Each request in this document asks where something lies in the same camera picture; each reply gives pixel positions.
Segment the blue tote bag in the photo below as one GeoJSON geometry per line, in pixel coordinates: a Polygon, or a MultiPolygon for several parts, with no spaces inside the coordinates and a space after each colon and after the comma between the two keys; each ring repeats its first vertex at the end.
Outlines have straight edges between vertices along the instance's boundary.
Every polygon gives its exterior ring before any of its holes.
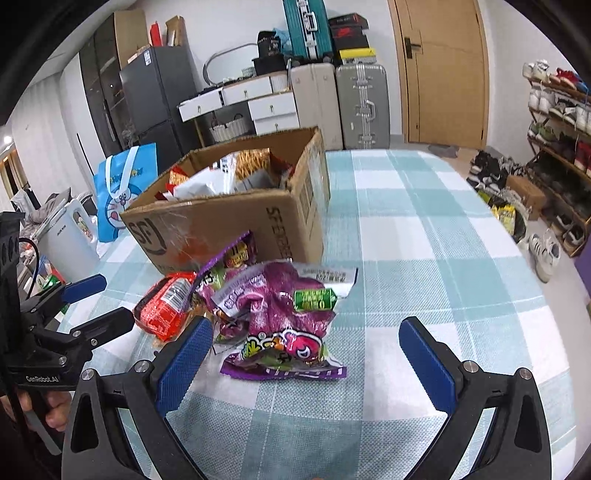
{"type": "Polygon", "coordinates": [[[112,242],[125,228],[121,212],[158,178],[156,144],[131,147],[99,165],[94,176],[99,240],[112,242]]]}

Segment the mirror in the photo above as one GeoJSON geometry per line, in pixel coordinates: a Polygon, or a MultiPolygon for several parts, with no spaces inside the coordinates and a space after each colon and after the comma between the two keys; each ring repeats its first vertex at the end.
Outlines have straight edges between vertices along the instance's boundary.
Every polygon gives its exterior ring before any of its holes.
{"type": "Polygon", "coordinates": [[[208,85],[217,85],[243,76],[242,70],[254,68],[252,59],[258,57],[256,43],[246,43],[213,54],[203,66],[203,78],[208,85]]]}

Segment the desk leg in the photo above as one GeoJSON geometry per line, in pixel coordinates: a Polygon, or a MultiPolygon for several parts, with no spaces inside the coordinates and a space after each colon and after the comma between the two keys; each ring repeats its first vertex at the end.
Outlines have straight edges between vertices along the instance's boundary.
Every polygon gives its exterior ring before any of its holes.
{"type": "Polygon", "coordinates": [[[201,142],[201,148],[205,148],[205,142],[203,141],[203,134],[201,133],[201,129],[199,128],[199,123],[197,119],[194,118],[193,122],[195,123],[195,128],[197,129],[197,136],[199,137],[199,141],[201,142]]]}

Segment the floor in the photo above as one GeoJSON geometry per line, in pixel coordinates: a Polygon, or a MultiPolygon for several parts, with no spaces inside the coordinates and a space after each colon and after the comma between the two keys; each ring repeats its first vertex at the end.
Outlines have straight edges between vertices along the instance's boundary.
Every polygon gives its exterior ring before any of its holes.
{"type": "MultiPolygon", "coordinates": [[[[428,145],[424,144],[392,144],[391,148],[428,152],[428,145]]],[[[457,158],[443,160],[466,178],[470,170],[470,161],[476,153],[477,150],[461,148],[457,158]]],[[[531,233],[541,236],[546,230],[547,226],[542,220],[530,221],[528,224],[528,231],[531,233]]],[[[531,254],[528,251],[522,253],[534,268],[531,254]]],[[[586,309],[589,293],[579,277],[573,259],[564,251],[561,252],[560,263],[551,281],[544,284],[538,279],[538,283],[552,310],[569,359],[577,421],[577,461],[591,443],[591,374],[587,370],[591,367],[591,319],[586,309]]]]}

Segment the wooden door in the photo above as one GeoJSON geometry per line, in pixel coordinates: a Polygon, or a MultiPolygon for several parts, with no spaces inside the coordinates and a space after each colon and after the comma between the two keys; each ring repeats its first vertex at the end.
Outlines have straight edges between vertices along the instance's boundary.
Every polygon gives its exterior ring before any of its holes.
{"type": "Polygon", "coordinates": [[[389,0],[411,142],[482,148],[488,54],[475,0],[389,0]]]}

